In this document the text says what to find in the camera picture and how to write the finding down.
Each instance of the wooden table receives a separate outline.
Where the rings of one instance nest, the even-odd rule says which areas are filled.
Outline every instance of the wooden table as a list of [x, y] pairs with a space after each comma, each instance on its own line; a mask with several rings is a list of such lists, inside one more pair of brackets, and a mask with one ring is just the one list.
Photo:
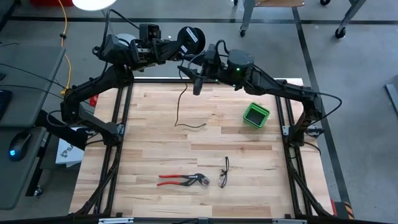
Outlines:
[[[301, 79], [289, 82], [302, 84]], [[283, 218], [286, 213], [293, 214], [275, 96], [251, 96], [243, 90], [210, 84], [200, 96], [194, 96], [190, 85], [180, 102], [179, 123], [207, 125], [200, 129], [174, 127], [177, 99], [184, 88], [183, 84], [134, 84], [112, 212], [123, 212], [126, 217], [173, 218]], [[95, 116], [111, 120], [116, 92], [99, 96]], [[252, 128], [242, 119], [253, 101], [271, 111], [262, 129]], [[292, 108], [297, 120], [302, 105], [292, 101]], [[316, 144], [310, 138], [306, 141]], [[86, 148], [71, 212], [81, 208], [97, 187], [104, 151], [102, 143]], [[332, 212], [319, 152], [311, 146], [301, 151], [309, 189]], [[221, 189], [218, 178], [224, 156], [229, 157], [231, 167], [228, 183]], [[209, 187], [199, 183], [156, 186], [163, 181], [158, 175], [197, 172], [211, 180]]]

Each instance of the red pliers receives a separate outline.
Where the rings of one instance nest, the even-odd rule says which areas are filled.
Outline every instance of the red pliers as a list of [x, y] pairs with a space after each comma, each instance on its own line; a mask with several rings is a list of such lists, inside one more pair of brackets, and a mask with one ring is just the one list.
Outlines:
[[207, 178], [203, 174], [195, 174], [195, 175], [159, 175], [160, 178], [185, 178], [188, 179], [185, 182], [178, 182], [178, 181], [166, 181], [158, 183], [158, 186], [165, 185], [165, 184], [175, 184], [189, 187], [196, 181], [199, 181], [200, 184], [203, 186], [208, 186], [210, 184], [209, 178]]

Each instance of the green container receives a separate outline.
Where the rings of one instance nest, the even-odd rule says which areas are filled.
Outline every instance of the green container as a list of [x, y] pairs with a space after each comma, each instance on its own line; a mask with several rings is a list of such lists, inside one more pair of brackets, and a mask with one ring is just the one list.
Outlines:
[[269, 110], [253, 102], [244, 113], [243, 120], [256, 128], [262, 128], [268, 119], [269, 113]]

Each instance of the concrete floor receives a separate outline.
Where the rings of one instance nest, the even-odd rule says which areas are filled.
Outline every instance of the concrete floor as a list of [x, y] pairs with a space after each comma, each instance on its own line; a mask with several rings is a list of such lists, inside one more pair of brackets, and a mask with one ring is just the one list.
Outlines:
[[[241, 19], [243, 14], [242, 2], [232, 8], [230, 0], [118, 0], [113, 8], [133, 18]], [[318, 0], [307, 0], [306, 6], [298, 11], [301, 19], [340, 20], [348, 8], [348, 0], [332, 1], [327, 7], [322, 7]], [[368, 0], [354, 19], [398, 20], [397, 9], [395, 0]], [[67, 14], [70, 17], [102, 17], [99, 12], [84, 12], [74, 7], [68, 8]], [[32, 7], [23, 1], [14, 15], [62, 17], [62, 12], [57, 7]], [[252, 18], [291, 20], [293, 14], [290, 8], [257, 8]], [[238, 23], [157, 24], [162, 35], [170, 35], [172, 39], [183, 26], [199, 27], [206, 35], [207, 45], [224, 39], [229, 49], [243, 49], [255, 56], [256, 64], [273, 77], [303, 78], [304, 83], [310, 85], [295, 24], [251, 24], [244, 38], [239, 36]], [[63, 22], [9, 21], [0, 33], [0, 41], [59, 45], [58, 35], [63, 26]], [[116, 33], [138, 36], [128, 24], [114, 23], [112, 26]], [[73, 66], [72, 84], [85, 82], [102, 71], [104, 63], [91, 54], [91, 49], [101, 43], [103, 27], [102, 22], [68, 23], [66, 49]], [[343, 100], [341, 109], [328, 120], [354, 214], [360, 220], [398, 223], [398, 143], [394, 141], [398, 117], [384, 90], [384, 85], [398, 74], [398, 26], [349, 26], [342, 40], [333, 37], [336, 28], [335, 25], [303, 25], [320, 91]], [[67, 73], [67, 63], [63, 61], [57, 80], [66, 83]], [[176, 77], [178, 73], [176, 63], [168, 63], [136, 75]], [[54, 87], [52, 91], [58, 93], [60, 89]], [[324, 98], [324, 103], [326, 111], [336, 105], [328, 98]], [[58, 109], [59, 100], [49, 96], [44, 107], [49, 111]], [[318, 143], [331, 198], [339, 201], [323, 137]], [[15, 210], [0, 212], [0, 220], [67, 214], [76, 172], [59, 178], [62, 175], [65, 174], [54, 172], [50, 175], [52, 181], [46, 186], [46, 195], [39, 200], [21, 197]]]

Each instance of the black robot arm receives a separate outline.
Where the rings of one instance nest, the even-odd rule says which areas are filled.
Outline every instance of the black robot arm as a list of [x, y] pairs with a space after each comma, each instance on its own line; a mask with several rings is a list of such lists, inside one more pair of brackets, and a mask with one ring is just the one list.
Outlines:
[[235, 90], [244, 88], [250, 95], [271, 94], [303, 104], [303, 113], [297, 123], [289, 127], [288, 144], [304, 145], [304, 132], [310, 124], [322, 117], [322, 100], [310, 87], [297, 86], [285, 80], [275, 80], [254, 65], [254, 58], [242, 50], [228, 51], [227, 63], [223, 63], [218, 53], [218, 44], [210, 44], [208, 50], [199, 57], [186, 56], [191, 63], [202, 66], [200, 73], [189, 67], [178, 67], [193, 80], [193, 94], [199, 95], [205, 79], [215, 80], [233, 86]]
[[121, 141], [121, 126], [105, 123], [87, 113], [80, 105], [97, 94], [111, 88], [123, 88], [134, 82], [132, 71], [144, 71], [146, 67], [164, 64], [166, 61], [178, 61], [185, 54], [199, 54], [205, 46], [205, 36], [198, 28], [184, 27], [178, 33], [177, 40], [161, 40], [159, 26], [141, 24], [140, 39], [130, 43], [115, 35], [108, 35], [100, 47], [93, 53], [106, 63], [112, 63], [99, 77], [72, 86], [61, 102], [62, 120], [67, 124], [82, 124], [100, 133], [107, 146], [115, 146]]

